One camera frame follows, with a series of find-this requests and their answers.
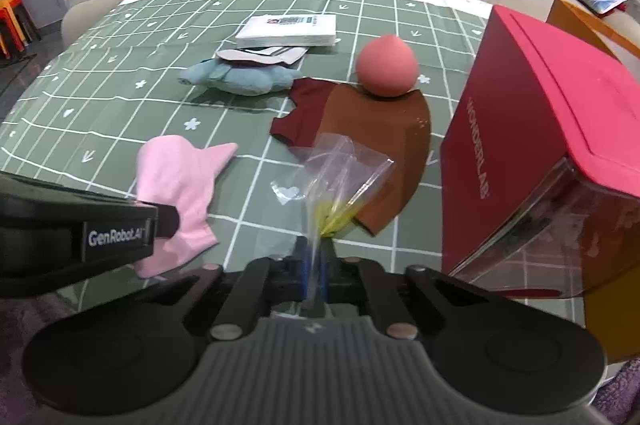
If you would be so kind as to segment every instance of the ribbed gray surface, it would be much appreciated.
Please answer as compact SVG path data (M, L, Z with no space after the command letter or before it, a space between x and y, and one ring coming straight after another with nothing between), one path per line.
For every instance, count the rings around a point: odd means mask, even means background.
M497 413L450 389L420 344L380 335L368 317L315 322L263 319L251 336L210 346L187 383L146 409L116 417L83 418L44 408L28 424L608 423L587 406L542 417Z

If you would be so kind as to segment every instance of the book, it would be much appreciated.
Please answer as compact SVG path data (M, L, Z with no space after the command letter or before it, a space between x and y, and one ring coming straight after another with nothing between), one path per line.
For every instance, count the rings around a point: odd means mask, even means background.
M331 46L335 44L335 15L259 15L236 35L238 48L270 46Z

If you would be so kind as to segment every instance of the red box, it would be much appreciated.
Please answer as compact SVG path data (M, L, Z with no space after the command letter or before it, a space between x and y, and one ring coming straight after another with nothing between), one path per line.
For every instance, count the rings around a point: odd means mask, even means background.
M578 38L495 6L440 156L444 272L575 296L640 262L640 86Z

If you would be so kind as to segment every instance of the transparent plastic box panel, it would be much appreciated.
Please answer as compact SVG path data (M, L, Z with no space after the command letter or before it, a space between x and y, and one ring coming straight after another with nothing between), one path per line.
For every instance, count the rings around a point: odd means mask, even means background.
M639 262L640 200L564 158L452 275L512 296L574 297Z

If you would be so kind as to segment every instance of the maroon felt piece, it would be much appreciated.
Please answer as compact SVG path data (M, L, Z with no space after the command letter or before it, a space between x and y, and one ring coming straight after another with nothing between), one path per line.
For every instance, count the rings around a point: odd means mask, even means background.
M293 81L289 98L296 108L287 116L274 118L271 134L288 147L313 147L322 122L324 105L334 90L333 82L316 79Z

